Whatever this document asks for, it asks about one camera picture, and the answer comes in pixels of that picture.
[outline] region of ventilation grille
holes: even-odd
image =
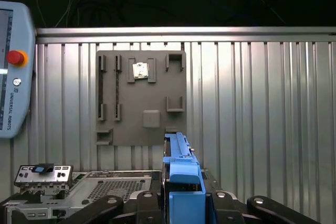
[[[106,196],[115,195],[127,201],[135,191],[145,190],[145,180],[119,180],[119,181],[105,181],[97,184],[94,190],[88,196],[91,202]]]

